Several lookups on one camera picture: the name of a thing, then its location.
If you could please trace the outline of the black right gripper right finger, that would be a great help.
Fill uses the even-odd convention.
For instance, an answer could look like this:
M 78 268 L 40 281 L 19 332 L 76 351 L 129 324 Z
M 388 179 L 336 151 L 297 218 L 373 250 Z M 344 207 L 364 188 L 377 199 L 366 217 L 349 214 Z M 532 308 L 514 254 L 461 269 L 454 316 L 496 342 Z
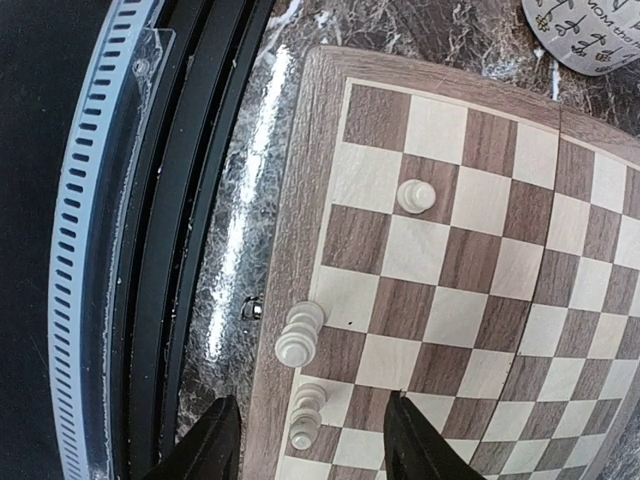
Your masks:
M 416 405 L 392 391 L 384 416 L 388 479 L 483 480 L 445 441 Z

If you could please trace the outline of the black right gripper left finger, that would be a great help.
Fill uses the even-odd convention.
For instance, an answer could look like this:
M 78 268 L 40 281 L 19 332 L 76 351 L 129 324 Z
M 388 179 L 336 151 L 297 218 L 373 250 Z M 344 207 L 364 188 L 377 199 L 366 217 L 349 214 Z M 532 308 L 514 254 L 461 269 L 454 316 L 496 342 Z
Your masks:
M 149 478 L 237 479 L 241 426 L 236 398 L 216 399 L 170 455 L 149 471 Z

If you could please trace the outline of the white chess piece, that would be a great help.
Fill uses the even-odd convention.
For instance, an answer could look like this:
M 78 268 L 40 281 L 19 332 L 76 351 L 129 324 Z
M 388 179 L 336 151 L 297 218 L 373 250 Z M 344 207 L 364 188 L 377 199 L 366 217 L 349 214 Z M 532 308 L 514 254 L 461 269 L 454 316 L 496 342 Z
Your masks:
M 322 308 L 311 301 L 291 307 L 275 346 L 281 364 L 289 368 L 302 368 L 316 356 L 319 332 L 325 324 Z
M 299 451 L 308 450 L 316 441 L 322 424 L 321 410 L 327 401 L 323 387 L 306 383 L 298 388 L 290 415 L 289 442 Z

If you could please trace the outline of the white chess pawn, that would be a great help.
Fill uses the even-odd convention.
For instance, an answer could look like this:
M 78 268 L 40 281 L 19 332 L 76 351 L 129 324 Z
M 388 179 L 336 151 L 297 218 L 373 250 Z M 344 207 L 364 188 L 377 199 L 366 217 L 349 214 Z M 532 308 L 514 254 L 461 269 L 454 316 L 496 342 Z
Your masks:
M 431 184 L 418 179 L 411 179 L 399 186 L 396 200 L 405 212 L 421 214 L 434 206 L 436 192 Z

